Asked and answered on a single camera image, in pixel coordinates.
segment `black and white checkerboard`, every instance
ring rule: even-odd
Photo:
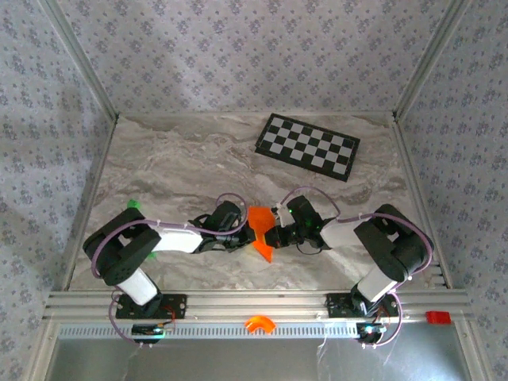
[[[310,171],[347,181],[360,139],[272,114],[256,152]]]

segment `green object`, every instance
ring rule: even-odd
[[[140,209],[141,208],[141,203],[137,200],[129,200],[129,202],[127,202],[127,207],[128,208],[136,208],[136,209]],[[147,258],[150,258],[150,259],[156,259],[157,258],[157,255],[155,252],[151,252],[150,254],[148,254]]]
[[[141,208],[141,204],[139,201],[129,200],[129,202],[127,202],[127,207],[128,208],[136,208],[139,210]]]

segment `marble surface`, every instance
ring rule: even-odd
[[[329,193],[343,217],[372,212],[389,202],[416,218],[386,126],[349,116],[292,117],[361,139],[347,183],[255,154],[268,114],[121,118],[85,238],[131,198],[140,202],[145,217],[185,222],[211,212],[223,192],[241,194],[251,205],[273,206],[299,185]],[[325,198],[306,195],[322,217],[334,215]],[[317,256],[285,248],[275,250],[269,264],[252,247],[198,255],[159,252],[142,268],[161,289],[349,289],[374,264],[352,231],[356,225],[342,228],[340,247]],[[423,287],[426,276],[415,277],[408,287]],[[71,289],[106,288],[92,277],[90,261],[80,253]]]

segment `floral wallpaper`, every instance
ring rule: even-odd
[[[0,380],[17,380],[110,123],[37,0],[0,2],[0,50]]]
[[[508,5],[475,0],[402,123],[456,287],[508,379]]]
[[[392,110],[448,5],[57,1],[120,113]]]

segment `orange curved piece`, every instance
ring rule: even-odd
[[[250,333],[254,333],[259,328],[266,333],[271,333],[276,327],[277,325],[269,317],[262,315],[253,316],[245,322],[245,328]]]
[[[264,242],[264,234],[275,226],[275,217],[270,208],[262,206],[250,206],[248,208],[248,225],[256,233],[256,240],[252,246],[271,263],[273,247]]]

